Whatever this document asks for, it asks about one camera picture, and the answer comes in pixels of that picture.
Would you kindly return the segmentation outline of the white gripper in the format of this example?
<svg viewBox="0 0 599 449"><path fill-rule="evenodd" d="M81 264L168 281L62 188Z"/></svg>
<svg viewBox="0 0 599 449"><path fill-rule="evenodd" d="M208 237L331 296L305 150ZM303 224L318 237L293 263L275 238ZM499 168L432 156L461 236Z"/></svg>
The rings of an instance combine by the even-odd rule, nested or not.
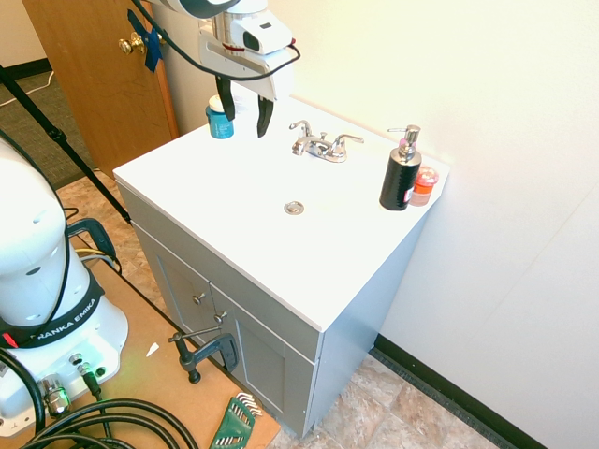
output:
<svg viewBox="0 0 599 449"><path fill-rule="evenodd" d="M199 59L203 66L232 79L240 78L237 80L239 85L259 94L256 133L258 138L263 138L274 110L272 101L290 96L293 90L293 66L289 64L291 51L277 50L268 55L230 51L213 36L211 28L200 29L198 44ZM228 119L234 119L231 80L221 76L216 76L215 80L224 113Z"/></svg>

